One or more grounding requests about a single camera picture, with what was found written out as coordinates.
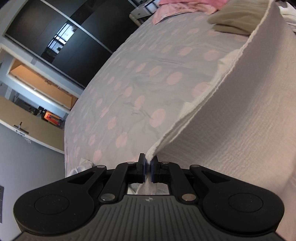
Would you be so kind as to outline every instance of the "wooden door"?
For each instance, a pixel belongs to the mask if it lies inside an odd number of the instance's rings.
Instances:
[[[21,122],[24,131],[14,127]],[[32,115],[2,96],[0,96],[0,123],[31,141],[64,154],[62,129]]]

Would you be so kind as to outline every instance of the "bed sheet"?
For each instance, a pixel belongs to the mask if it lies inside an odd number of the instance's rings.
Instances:
[[[221,60],[231,61],[248,37],[215,32],[207,19],[150,18],[119,47],[66,120],[66,175],[82,158],[109,169],[137,161],[212,86]]]

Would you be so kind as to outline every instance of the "silver rivet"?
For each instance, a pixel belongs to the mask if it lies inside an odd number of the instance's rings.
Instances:
[[[196,199],[196,196],[194,194],[191,194],[191,193],[186,193],[186,194],[182,195],[182,199],[184,201],[190,202],[190,201],[194,201]]]
[[[112,193],[105,193],[101,196],[103,201],[109,202],[115,199],[115,195]]]

